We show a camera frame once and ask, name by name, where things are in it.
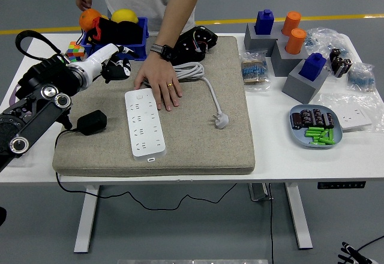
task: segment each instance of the gray floor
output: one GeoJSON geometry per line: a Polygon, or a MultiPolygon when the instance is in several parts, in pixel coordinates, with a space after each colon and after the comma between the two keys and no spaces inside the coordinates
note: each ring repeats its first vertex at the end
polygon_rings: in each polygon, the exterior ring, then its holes
{"type": "MultiPolygon", "coordinates": [[[[0,0],[0,32],[77,26],[74,0],[0,0]]],[[[290,10],[305,16],[383,13],[384,0],[199,0],[197,20],[255,18],[271,9],[275,17],[290,10]]],[[[94,8],[106,11],[104,0],[94,8]]],[[[384,95],[382,59],[384,19],[307,21],[304,29],[326,27],[348,35],[363,62],[375,65],[377,88],[384,95]]],[[[211,25],[214,32],[245,32],[245,24],[211,25]]],[[[16,35],[0,35],[0,98],[19,67],[16,35]]],[[[314,249],[297,249],[283,184],[274,195],[276,263],[337,263],[341,242],[360,247],[384,234],[382,182],[363,190],[317,190],[299,185],[314,249]]],[[[172,208],[186,194],[218,200],[230,184],[103,187],[101,194],[130,190],[146,206],[172,208]]],[[[0,227],[0,263],[117,263],[119,259],[268,259],[270,206],[254,203],[245,184],[238,184],[219,204],[185,199],[176,211],[147,211],[130,196],[99,200],[88,254],[74,254],[83,195],[57,186],[1,186],[0,206],[8,211],[0,227]]],[[[384,263],[383,240],[362,250],[384,263]]]]}

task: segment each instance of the gray block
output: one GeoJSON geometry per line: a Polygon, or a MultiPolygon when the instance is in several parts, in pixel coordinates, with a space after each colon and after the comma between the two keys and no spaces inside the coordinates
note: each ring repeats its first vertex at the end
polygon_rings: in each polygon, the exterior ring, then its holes
{"type": "Polygon", "coordinates": [[[270,35],[257,35],[254,23],[247,24],[245,30],[244,46],[246,50],[263,51],[266,50],[266,57],[271,57],[275,42],[278,39],[286,39],[288,37],[281,33],[284,23],[275,22],[270,35]]]}
{"type": "Polygon", "coordinates": [[[303,60],[308,58],[307,50],[303,44],[300,53],[293,55],[286,51],[286,40],[277,40],[271,55],[271,62],[276,77],[287,77],[288,74],[303,60]]]}
{"type": "Polygon", "coordinates": [[[299,74],[304,63],[305,60],[302,60],[289,73],[282,92],[298,100],[302,104],[308,104],[318,93],[329,73],[323,68],[314,81],[308,80],[299,74]]]}

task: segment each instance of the power strip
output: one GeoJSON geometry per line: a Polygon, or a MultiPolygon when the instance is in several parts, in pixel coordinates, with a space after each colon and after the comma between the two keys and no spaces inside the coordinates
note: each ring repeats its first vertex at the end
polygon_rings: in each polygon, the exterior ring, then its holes
{"type": "Polygon", "coordinates": [[[134,159],[152,162],[164,156],[166,144],[152,89],[125,93],[125,106],[134,159]]]}

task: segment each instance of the blue bin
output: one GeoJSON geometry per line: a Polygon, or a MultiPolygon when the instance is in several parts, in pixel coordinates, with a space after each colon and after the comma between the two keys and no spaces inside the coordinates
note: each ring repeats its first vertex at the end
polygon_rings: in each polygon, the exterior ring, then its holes
{"type": "MultiPolygon", "coordinates": [[[[143,28],[143,39],[141,44],[131,44],[131,45],[124,45],[125,47],[128,47],[129,49],[133,50],[136,54],[138,54],[138,58],[133,58],[129,54],[123,54],[119,53],[118,56],[122,58],[128,58],[129,60],[135,60],[135,61],[144,61],[146,59],[146,51],[145,51],[145,45],[146,45],[146,39],[149,37],[148,34],[148,18],[146,17],[139,17],[139,26],[143,28]]],[[[80,45],[84,47],[84,50],[86,54],[89,56],[91,54],[92,45],[86,43],[86,37],[84,36],[81,40],[80,45]]],[[[92,53],[95,53],[98,49],[104,47],[103,44],[98,44],[93,46],[92,53]]]]}

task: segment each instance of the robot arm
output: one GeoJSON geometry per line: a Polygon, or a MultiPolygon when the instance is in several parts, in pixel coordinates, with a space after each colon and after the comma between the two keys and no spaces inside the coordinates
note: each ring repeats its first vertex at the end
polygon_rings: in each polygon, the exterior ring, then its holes
{"type": "MultiPolygon", "coordinates": [[[[0,113],[0,172],[13,158],[21,157],[54,123],[71,129],[69,120],[71,97],[87,89],[99,76],[108,83],[130,76],[129,60],[117,53],[131,53],[124,46],[108,44],[83,62],[71,63],[65,55],[55,54],[49,59],[37,58],[21,50],[20,41],[31,33],[22,32],[16,37],[17,48],[26,56],[41,62],[32,66],[19,80],[16,97],[20,99],[0,113]]],[[[41,34],[32,36],[57,48],[41,34]]]]}

